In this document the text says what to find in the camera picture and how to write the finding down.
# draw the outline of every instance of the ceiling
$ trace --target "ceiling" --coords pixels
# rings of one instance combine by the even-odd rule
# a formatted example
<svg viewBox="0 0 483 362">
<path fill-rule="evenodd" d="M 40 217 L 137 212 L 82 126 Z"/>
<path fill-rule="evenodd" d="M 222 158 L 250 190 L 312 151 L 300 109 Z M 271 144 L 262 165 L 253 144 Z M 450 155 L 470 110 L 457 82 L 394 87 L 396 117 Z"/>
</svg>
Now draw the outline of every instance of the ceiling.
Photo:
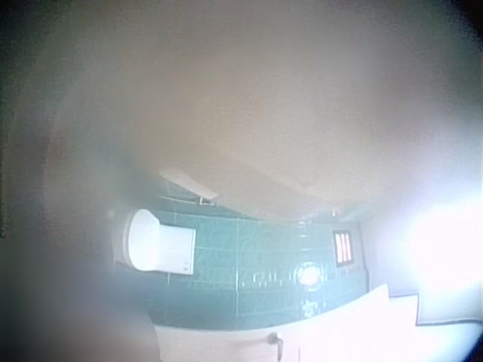
<svg viewBox="0 0 483 362">
<path fill-rule="evenodd" d="M 160 192 L 174 168 L 227 210 L 300 219 L 480 187 L 478 47 L 444 8 L 156 6 L 114 11 L 75 54 L 89 112 Z"/>
</svg>

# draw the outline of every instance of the white wall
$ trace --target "white wall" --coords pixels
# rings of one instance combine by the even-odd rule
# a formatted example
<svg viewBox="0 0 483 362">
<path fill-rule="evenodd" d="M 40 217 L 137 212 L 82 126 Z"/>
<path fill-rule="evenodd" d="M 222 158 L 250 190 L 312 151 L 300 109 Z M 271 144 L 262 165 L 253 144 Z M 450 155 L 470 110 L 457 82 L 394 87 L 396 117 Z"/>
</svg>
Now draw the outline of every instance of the white wall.
<svg viewBox="0 0 483 362">
<path fill-rule="evenodd" d="M 361 222 L 371 290 L 387 284 L 390 296 L 418 293 L 405 243 L 409 219 L 408 215 L 384 213 Z"/>
<path fill-rule="evenodd" d="M 400 207 L 362 222 L 370 288 L 419 293 L 418 323 L 482 321 L 482 215 L 481 203 L 469 202 Z"/>
</svg>

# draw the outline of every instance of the wall tile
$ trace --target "wall tile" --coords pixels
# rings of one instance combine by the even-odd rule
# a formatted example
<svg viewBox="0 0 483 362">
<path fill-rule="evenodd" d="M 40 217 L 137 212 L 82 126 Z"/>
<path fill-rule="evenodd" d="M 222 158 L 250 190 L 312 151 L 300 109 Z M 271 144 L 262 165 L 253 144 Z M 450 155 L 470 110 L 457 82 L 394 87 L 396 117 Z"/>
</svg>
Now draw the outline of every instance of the wall tile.
<svg viewBox="0 0 483 362">
<path fill-rule="evenodd" d="M 170 217 L 161 213 L 160 219 L 168 223 Z M 366 291 L 353 225 L 183 214 L 172 219 L 175 225 L 196 229 L 194 275 L 132 271 L 125 278 L 136 284 L 132 290 L 155 323 L 221 330 L 270 327 L 330 311 Z M 354 264 L 336 267 L 334 229 L 352 230 Z M 313 289 L 296 278 L 306 262 L 323 270 L 323 281 Z"/>
</svg>

